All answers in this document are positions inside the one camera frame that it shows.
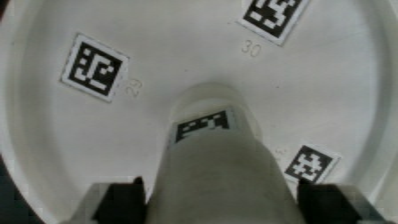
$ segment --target white curved surface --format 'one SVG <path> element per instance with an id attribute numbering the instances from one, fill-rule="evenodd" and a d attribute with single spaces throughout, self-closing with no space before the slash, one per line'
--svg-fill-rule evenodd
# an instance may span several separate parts
<path id="1" fill-rule="evenodd" d="M 173 99 L 204 82 L 241 92 L 280 167 L 300 145 L 317 145 L 342 157 L 326 182 L 376 198 L 398 145 L 394 2 L 312 0 L 282 48 L 236 24 L 237 1 L 10 2 L 0 150 L 46 223 L 69 218 L 93 182 L 141 175 L 150 190 Z M 131 57 L 143 88 L 133 99 L 122 83 L 111 104 L 58 82 L 76 32 Z"/>
<path id="2" fill-rule="evenodd" d="M 305 223 L 271 154 L 246 132 L 191 136 L 166 150 L 161 168 L 147 224 Z"/>

